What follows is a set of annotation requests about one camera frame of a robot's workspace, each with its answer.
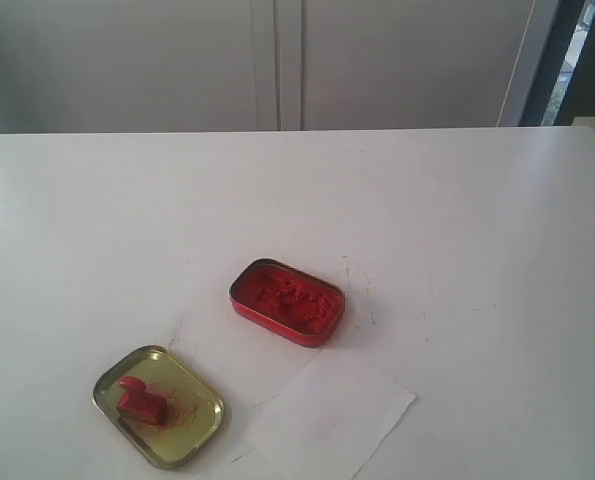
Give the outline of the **red ink paste tin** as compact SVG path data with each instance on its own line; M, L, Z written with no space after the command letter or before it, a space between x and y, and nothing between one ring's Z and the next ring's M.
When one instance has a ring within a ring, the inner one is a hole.
M308 348L328 341L345 310L345 295L337 286L270 258L246 267L229 296L242 317Z

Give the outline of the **red rubber stamp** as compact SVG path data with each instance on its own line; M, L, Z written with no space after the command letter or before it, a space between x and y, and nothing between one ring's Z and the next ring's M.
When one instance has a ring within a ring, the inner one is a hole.
M134 376L122 376L118 386L123 391L116 404L119 414L148 425L162 425L167 413L167 401L148 391L146 383Z

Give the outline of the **dark window frame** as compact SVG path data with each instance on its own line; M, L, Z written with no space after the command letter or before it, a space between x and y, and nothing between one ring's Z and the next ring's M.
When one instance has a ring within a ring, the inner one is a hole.
M557 78L571 44L574 28L583 13L585 1L560 1L555 11L546 45L533 77L519 125L542 124L547 104L555 90ZM577 117L595 117L595 11L581 47L570 82L554 118L556 126L569 126Z

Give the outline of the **gold metal tin lid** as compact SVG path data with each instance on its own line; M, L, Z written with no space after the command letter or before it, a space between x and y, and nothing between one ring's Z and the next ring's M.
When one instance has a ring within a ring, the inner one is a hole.
M93 388L99 411L153 466L175 470L220 430L221 396L167 349L140 347Z

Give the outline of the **white paper sheet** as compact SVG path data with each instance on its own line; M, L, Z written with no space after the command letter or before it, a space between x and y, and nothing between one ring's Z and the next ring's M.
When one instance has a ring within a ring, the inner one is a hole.
M416 396L341 349L319 353L248 438L287 479L352 479Z

